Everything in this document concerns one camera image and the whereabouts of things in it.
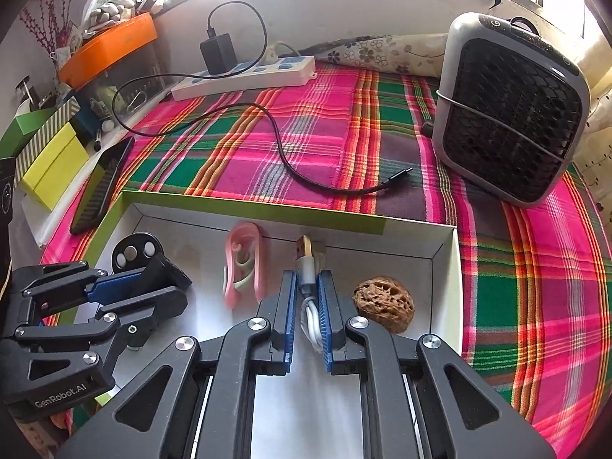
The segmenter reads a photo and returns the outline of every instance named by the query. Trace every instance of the brown walnut shell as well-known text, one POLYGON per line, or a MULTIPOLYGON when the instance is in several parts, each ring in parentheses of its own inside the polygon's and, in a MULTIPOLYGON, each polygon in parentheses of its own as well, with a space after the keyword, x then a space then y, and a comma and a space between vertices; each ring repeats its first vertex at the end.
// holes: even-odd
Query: brown walnut shell
POLYGON ((361 283, 353 293, 359 314, 383 325, 394 335, 403 333, 414 317, 414 301, 404 286, 385 276, 361 283))

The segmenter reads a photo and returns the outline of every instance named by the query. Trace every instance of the power strip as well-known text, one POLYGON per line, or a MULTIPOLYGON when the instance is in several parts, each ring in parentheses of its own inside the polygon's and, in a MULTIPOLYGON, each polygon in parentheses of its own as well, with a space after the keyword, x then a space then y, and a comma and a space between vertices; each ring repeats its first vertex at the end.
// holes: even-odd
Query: power strip
MULTIPOLYGON (((239 63, 232 71, 244 69, 249 63, 239 63)), ((195 75, 210 77, 207 71, 195 75)), ((172 88, 172 96, 175 100, 186 100, 228 91, 303 86, 314 78, 316 78, 314 57, 287 57, 278 59, 270 65, 259 65, 230 78, 219 78, 215 81, 198 78, 183 79, 172 88)))

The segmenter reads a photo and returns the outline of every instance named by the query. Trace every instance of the orange storage bin lid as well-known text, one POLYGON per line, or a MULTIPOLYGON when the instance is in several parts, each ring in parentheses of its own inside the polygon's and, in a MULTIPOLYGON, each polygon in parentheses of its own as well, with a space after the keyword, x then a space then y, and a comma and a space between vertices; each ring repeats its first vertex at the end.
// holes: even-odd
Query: orange storage bin lid
POLYGON ((79 90, 98 74, 124 56, 157 39, 151 14, 142 14, 117 24, 80 48, 57 76, 71 88, 79 90))

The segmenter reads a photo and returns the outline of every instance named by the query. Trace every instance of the pink plastic clothespin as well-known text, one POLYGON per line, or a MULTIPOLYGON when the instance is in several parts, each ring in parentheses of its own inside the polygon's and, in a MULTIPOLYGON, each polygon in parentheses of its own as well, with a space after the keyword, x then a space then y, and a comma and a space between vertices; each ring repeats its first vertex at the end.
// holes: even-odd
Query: pink plastic clothespin
POLYGON ((240 301, 240 291, 251 282, 255 298, 265 297, 264 260, 259 229, 253 223, 240 223, 229 232, 225 242, 226 266, 223 275, 225 305, 234 309, 240 301))

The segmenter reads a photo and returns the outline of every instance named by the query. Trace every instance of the heater grille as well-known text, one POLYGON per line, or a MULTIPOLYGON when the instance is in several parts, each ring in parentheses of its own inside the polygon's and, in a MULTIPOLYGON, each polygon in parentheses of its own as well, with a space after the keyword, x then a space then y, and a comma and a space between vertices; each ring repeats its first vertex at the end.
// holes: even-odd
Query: heater grille
MULTIPOLYGON (((582 117, 574 88, 525 56, 484 39, 464 45, 453 100, 511 126, 559 158, 565 158, 582 117)), ((447 156, 525 203, 547 192, 562 164, 538 146, 451 105, 443 137, 447 156)))

